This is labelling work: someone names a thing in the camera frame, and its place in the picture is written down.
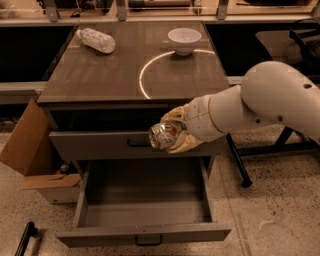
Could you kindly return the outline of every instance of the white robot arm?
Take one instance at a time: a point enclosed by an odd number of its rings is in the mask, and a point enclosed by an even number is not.
[[[231,131],[273,123],[320,144],[320,90],[287,64],[262,62],[245,74],[241,86],[194,98],[167,113],[161,122],[172,120],[183,122],[185,129],[173,145],[162,148],[170,153],[187,151]]]

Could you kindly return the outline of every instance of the open drawer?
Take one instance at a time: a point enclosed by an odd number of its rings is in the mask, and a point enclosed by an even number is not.
[[[65,160],[102,160],[169,157],[150,145],[148,131],[51,132],[49,135],[60,157]],[[220,153],[224,138],[203,143],[175,156],[213,156]]]
[[[199,157],[91,161],[68,247],[222,241]]]

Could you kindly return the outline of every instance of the terrazzo floor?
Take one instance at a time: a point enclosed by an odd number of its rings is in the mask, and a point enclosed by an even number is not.
[[[0,150],[13,127],[6,123],[2,128]],[[232,136],[238,147],[269,145],[282,129],[273,125]],[[318,256],[319,156],[317,151],[301,151],[243,158],[253,181],[244,188],[225,144],[210,176],[218,222],[233,227],[223,242],[80,249],[69,249],[56,238],[57,232],[71,229],[76,204],[50,204],[37,191],[21,190],[23,177],[0,163],[0,255],[15,254],[26,224],[33,221],[38,235],[31,238],[25,255]]]

